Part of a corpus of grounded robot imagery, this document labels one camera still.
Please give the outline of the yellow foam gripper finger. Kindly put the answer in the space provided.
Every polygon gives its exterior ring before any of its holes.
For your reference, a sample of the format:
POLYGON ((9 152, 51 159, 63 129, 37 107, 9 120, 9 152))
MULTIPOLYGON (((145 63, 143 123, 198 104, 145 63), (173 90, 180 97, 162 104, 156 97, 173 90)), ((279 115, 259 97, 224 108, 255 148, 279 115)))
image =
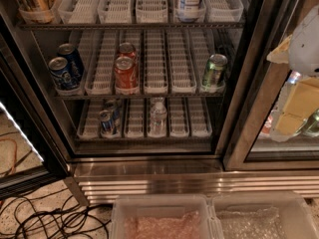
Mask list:
POLYGON ((301 80, 292 87, 275 128, 283 135, 292 135, 318 109, 319 79, 301 80))
POLYGON ((288 50, 292 36, 286 37, 273 51, 271 51, 266 60, 275 64, 287 64, 289 55, 288 50))

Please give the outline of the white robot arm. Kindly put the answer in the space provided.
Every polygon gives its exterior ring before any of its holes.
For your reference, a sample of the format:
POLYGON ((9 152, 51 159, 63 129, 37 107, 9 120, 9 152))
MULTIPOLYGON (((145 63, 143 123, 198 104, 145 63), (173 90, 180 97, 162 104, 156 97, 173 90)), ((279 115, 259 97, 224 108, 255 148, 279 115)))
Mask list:
POLYGON ((292 136, 319 107, 319 5, 309 11, 292 35, 267 55, 267 60, 287 64, 290 70, 303 76, 290 89, 284 88, 279 97, 280 114, 274 130, 292 136))

